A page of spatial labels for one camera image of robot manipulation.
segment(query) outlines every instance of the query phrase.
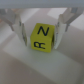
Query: cube front face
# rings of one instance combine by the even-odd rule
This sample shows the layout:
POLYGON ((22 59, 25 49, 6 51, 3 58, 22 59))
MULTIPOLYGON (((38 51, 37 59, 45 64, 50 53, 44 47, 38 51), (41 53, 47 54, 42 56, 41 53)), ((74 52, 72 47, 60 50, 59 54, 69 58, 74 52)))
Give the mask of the cube front face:
POLYGON ((54 28, 54 25, 37 23, 30 37, 32 49, 50 52, 54 28))

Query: cube face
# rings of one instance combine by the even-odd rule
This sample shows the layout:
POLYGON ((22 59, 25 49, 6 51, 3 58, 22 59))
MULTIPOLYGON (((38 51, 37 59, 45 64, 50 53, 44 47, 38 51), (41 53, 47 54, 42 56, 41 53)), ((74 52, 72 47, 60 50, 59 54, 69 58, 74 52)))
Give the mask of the cube face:
POLYGON ((32 49, 50 52, 54 28, 54 25, 37 23, 30 37, 32 49))

